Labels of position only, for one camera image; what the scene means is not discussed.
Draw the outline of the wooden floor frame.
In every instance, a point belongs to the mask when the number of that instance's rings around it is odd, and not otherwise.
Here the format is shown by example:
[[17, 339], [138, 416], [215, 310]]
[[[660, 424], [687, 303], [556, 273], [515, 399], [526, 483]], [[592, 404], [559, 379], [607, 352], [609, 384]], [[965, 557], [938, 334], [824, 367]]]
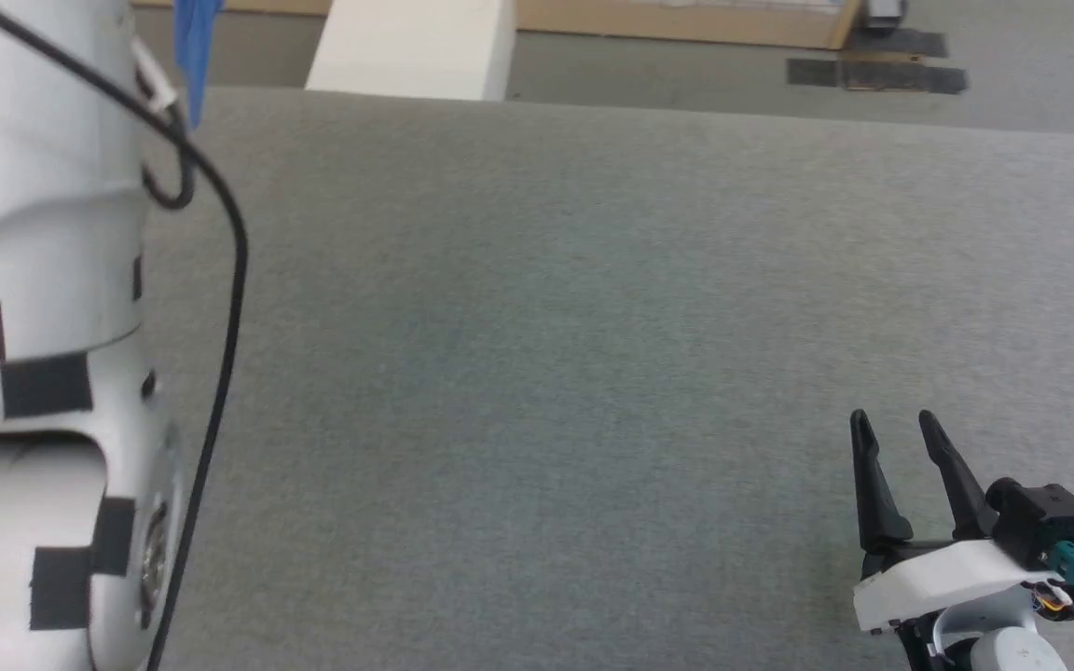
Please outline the wooden floor frame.
[[223, 0], [226, 12], [337, 23], [337, 41], [492, 50], [521, 33], [840, 49], [869, 0]]

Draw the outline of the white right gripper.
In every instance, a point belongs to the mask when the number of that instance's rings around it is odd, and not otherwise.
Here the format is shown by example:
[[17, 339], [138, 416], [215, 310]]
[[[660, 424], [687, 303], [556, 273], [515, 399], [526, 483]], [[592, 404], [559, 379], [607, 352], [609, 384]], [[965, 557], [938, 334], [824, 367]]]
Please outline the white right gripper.
[[[985, 541], [998, 514], [979, 480], [929, 409], [919, 412], [919, 426], [942, 477], [957, 543], [858, 582], [854, 614], [860, 630], [898, 637], [909, 671], [1068, 671], [1039, 632], [1041, 611], [1069, 603], [1065, 592], [1053, 586], [1055, 573], [1027, 570]], [[911, 522], [896, 506], [863, 409], [851, 413], [850, 432], [861, 549], [879, 554], [906, 544]]]

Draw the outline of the grey fabric padded surface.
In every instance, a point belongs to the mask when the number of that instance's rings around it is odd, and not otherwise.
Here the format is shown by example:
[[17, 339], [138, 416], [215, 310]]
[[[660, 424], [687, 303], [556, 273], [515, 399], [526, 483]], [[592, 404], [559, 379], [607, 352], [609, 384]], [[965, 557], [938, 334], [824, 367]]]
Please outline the grey fabric padded surface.
[[217, 89], [251, 240], [160, 671], [906, 671], [850, 415], [1074, 492], [1074, 133]]

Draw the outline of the white rectangular pillar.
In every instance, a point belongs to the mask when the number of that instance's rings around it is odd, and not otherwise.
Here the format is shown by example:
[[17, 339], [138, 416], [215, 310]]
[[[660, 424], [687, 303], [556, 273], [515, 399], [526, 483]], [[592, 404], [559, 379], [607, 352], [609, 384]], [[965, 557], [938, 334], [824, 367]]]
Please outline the white rectangular pillar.
[[333, 0], [307, 90], [502, 102], [516, 0]]

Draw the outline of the blue and white t-shirt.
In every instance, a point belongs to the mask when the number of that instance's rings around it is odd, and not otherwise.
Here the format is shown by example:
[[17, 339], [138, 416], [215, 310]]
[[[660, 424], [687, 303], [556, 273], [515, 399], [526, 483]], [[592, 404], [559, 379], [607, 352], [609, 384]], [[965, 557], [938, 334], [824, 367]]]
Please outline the blue and white t-shirt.
[[203, 117], [212, 64], [214, 21], [226, 0], [173, 0], [174, 56], [187, 89], [190, 126]]

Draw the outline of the black floor tape patch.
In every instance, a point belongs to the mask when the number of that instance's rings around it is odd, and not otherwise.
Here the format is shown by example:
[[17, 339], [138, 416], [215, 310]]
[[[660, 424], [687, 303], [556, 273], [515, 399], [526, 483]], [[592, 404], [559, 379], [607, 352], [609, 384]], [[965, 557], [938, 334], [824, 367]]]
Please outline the black floor tape patch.
[[838, 76], [844, 89], [870, 92], [959, 94], [968, 88], [964, 71], [921, 62], [841, 61]]
[[840, 88], [840, 62], [790, 57], [787, 60], [787, 82], [806, 88]]
[[854, 31], [845, 42], [843, 52], [891, 52], [934, 59], [949, 57], [945, 34], [925, 33], [909, 27], [895, 27], [886, 31]]

